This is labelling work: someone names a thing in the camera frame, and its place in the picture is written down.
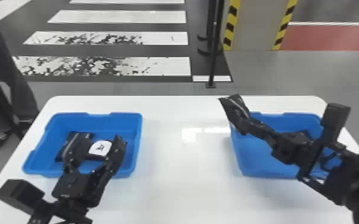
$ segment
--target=wall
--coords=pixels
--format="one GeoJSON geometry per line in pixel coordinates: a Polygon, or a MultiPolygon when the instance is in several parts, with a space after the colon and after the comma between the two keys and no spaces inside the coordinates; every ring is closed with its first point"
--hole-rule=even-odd
{"type": "Polygon", "coordinates": [[[287,3],[288,0],[242,0],[233,51],[270,50],[287,3]]]}

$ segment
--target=black pole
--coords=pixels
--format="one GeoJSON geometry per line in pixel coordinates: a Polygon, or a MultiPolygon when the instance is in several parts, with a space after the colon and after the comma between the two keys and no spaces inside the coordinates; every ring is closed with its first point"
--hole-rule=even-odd
{"type": "Polygon", "coordinates": [[[216,18],[216,22],[214,23],[215,34],[214,34],[214,42],[213,42],[213,51],[211,56],[211,69],[210,69],[209,82],[206,84],[207,88],[216,88],[216,85],[214,84],[214,75],[216,73],[217,50],[220,42],[223,10],[224,10],[224,0],[218,0],[217,18],[216,18]]]}
{"type": "Polygon", "coordinates": [[[216,14],[216,6],[217,6],[217,0],[209,0],[208,19],[206,20],[206,29],[204,30],[205,32],[202,31],[201,34],[197,35],[197,38],[200,41],[206,41],[208,39],[212,39],[213,22],[214,22],[214,16],[216,14]]]}
{"type": "Polygon", "coordinates": [[[208,48],[212,47],[214,20],[216,16],[217,0],[209,0],[208,26],[206,29],[206,37],[208,39],[208,48]]]}

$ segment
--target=white label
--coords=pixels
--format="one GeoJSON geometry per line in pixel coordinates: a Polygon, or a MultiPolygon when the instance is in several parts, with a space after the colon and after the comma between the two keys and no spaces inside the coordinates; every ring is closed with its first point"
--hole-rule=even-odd
{"type": "Polygon", "coordinates": [[[109,141],[97,141],[93,143],[89,149],[89,154],[106,156],[112,147],[112,143],[109,141]]]}

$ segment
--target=red floor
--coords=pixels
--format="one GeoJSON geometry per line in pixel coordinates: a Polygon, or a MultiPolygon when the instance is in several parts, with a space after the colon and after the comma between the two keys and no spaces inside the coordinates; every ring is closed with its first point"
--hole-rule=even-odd
{"type": "Polygon", "coordinates": [[[359,51],[359,26],[289,26],[281,49],[359,51]]]}

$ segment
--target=gray floor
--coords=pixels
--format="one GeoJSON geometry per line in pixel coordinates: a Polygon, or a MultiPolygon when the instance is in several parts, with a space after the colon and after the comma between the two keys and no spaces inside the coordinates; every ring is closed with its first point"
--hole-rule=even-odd
{"type": "MultiPolygon", "coordinates": [[[[30,83],[39,106],[56,95],[317,95],[352,107],[347,128],[359,143],[359,52],[227,53],[234,83],[30,83]]],[[[14,151],[0,149],[0,170],[14,151]]]]}

